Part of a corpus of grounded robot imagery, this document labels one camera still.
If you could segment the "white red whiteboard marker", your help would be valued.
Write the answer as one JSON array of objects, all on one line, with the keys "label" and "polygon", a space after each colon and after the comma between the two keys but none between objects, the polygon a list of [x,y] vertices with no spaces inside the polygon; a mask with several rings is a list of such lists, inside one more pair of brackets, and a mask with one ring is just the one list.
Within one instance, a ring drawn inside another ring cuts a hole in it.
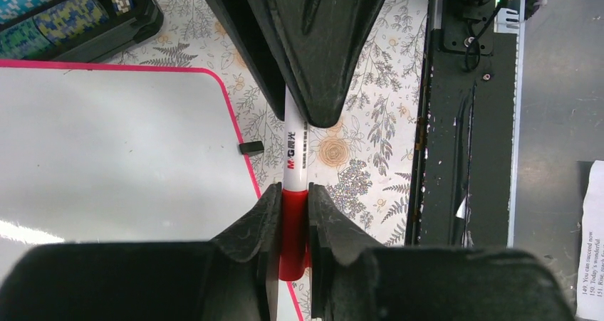
[{"label": "white red whiteboard marker", "polygon": [[308,124],[285,89],[282,180],[282,236],[279,279],[295,281],[306,268],[308,238]]}]

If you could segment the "pink framed whiteboard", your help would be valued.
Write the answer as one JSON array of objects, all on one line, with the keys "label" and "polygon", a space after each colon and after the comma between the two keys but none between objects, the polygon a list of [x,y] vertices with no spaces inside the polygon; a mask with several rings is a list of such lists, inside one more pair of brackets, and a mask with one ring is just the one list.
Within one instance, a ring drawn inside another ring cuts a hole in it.
[{"label": "pink framed whiteboard", "polygon": [[210,320],[211,240],[261,195],[242,142],[211,70],[3,60],[1,318]]}]

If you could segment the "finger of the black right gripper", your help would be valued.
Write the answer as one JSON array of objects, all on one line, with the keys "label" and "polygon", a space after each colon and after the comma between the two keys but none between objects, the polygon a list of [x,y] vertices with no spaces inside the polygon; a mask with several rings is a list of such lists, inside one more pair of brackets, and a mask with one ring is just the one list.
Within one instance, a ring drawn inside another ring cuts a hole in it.
[{"label": "finger of the black right gripper", "polygon": [[248,0],[205,0],[228,33],[275,116],[284,120],[286,84]]},{"label": "finger of the black right gripper", "polygon": [[385,0],[247,1],[304,119],[332,127]]}]

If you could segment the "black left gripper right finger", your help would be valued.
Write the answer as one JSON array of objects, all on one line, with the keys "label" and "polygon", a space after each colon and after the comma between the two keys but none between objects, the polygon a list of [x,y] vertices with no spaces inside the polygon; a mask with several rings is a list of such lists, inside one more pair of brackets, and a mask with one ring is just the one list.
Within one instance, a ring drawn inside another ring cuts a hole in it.
[{"label": "black left gripper right finger", "polygon": [[310,184],[308,235],[311,317],[322,320],[376,318],[376,264],[381,245],[340,212],[327,189]]}]

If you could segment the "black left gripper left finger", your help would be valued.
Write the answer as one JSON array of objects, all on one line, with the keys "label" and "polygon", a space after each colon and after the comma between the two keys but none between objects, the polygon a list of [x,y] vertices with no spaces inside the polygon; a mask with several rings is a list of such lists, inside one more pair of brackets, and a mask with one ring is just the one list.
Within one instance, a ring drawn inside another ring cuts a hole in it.
[{"label": "black left gripper left finger", "polygon": [[275,320],[281,232],[281,184],[211,240],[210,320]]}]

